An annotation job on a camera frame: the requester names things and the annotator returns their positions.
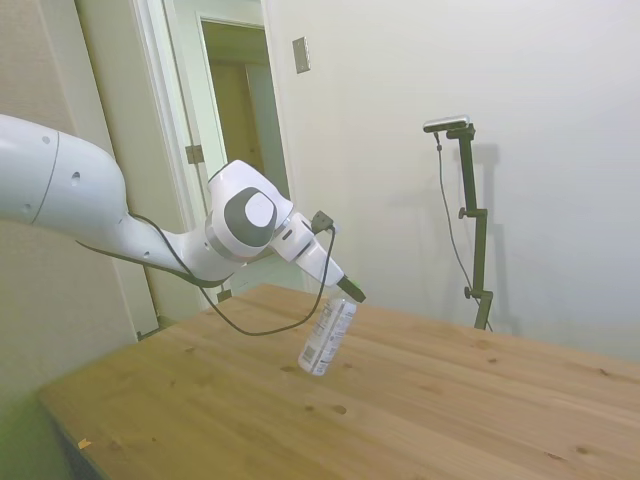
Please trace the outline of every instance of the door hinge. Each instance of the door hinge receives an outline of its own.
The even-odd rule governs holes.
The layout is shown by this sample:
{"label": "door hinge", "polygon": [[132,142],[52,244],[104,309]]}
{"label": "door hinge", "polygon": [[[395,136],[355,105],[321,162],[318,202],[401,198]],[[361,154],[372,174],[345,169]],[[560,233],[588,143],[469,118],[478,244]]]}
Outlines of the door hinge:
{"label": "door hinge", "polygon": [[202,145],[189,145],[185,148],[187,151],[187,161],[190,165],[197,163],[204,163],[204,153],[202,152]]}

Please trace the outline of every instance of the doorway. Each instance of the doorway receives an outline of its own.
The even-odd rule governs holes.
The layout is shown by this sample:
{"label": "doorway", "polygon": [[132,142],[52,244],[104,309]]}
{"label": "doorway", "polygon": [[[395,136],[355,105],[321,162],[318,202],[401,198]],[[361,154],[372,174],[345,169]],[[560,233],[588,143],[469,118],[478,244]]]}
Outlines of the doorway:
{"label": "doorway", "polygon": [[227,162],[243,160],[290,198],[264,29],[202,22]]}

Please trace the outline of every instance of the wood knot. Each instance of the wood knot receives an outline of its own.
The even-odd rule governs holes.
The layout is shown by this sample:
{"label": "wood knot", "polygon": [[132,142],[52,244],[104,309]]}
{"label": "wood knot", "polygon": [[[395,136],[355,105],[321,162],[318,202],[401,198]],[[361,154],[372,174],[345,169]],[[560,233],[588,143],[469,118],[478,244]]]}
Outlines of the wood knot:
{"label": "wood knot", "polygon": [[475,346],[480,350],[489,350],[491,348],[491,343],[486,340],[478,340]]}
{"label": "wood knot", "polygon": [[114,452],[119,452],[120,450],[122,450],[122,445],[120,445],[115,440],[111,440],[111,443],[109,443],[109,450],[112,450]]}
{"label": "wood knot", "polygon": [[331,410],[333,410],[336,413],[339,413],[340,415],[344,415],[345,413],[347,413],[347,409],[342,405],[334,405],[333,407],[331,407]]}
{"label": "wood knot", "polygon": [[565,460],[564,458],[562,458],[561,456],[559,456],[559,455],[554,455],[553,453],[550,453],[550,452],[544,452],[544,454],[545,454],[547,457],[552,458],[553,460],[562,460],[562,461],[566,461],[566,460]]}

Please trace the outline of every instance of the ceiling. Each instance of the ceiling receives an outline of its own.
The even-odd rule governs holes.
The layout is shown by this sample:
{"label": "ceiling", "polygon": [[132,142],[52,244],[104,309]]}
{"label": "ceiling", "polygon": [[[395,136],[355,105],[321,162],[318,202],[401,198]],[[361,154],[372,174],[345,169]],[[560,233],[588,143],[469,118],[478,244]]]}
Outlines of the ceiling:
{"label": "ceiling", "polygon": [[269,63],[261,28],[202,22],[202,30],[210,62]]}

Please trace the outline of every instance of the white wall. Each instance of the white wall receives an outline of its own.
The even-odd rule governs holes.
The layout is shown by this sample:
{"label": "white wall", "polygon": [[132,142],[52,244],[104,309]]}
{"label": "white wall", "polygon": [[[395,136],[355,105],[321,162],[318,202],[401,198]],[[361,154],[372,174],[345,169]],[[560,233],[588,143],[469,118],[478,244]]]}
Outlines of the white wall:
{"label": "white wall", "polygon": [[[115,158],[131,211],[166,230],[188,230],[160,126],[133,7],[129,0],[78,0]],[[181,278],[146,269],[160,316],[183,320],[202,310],[198,289]]]}
{"label": "white wall", "polygon": [[[342,224],[338,259],[372,304],[473,324],[420,128],[468,113],[494,327],[640,359],[638,2],[273,0],[265,18],[292,193]],[[312,69],[296,75],[303,35]]]}
{"label": "white wall", "polygon": [[[75,4],[68,0],[41,0],[40,6],[74,134],[113,156]],[[144,269],[123,260],[113,259],[113,263],[135,330],[142,335],[156,330],[158,321]]]}
{"label": "white wall", "polygon": [[249,64],[246,65],[246,70],[265,176],[282,195],[289,198],[271,70],[268,66]]}
{"label": "white wall", "polygon": [[[104,118],[99,103],[89,108],[88,64],[76,59],[78,88],[69,88],[60,56],[84,44],[73,1],[56,5],[63,19],[36,0],[0,0],[0,113],[77,135]],[[61,24],[66,35],[56,30]],[[36,393],[134,342],[109,258],[52,232],[0,222],[0,478],[70,478]]]}

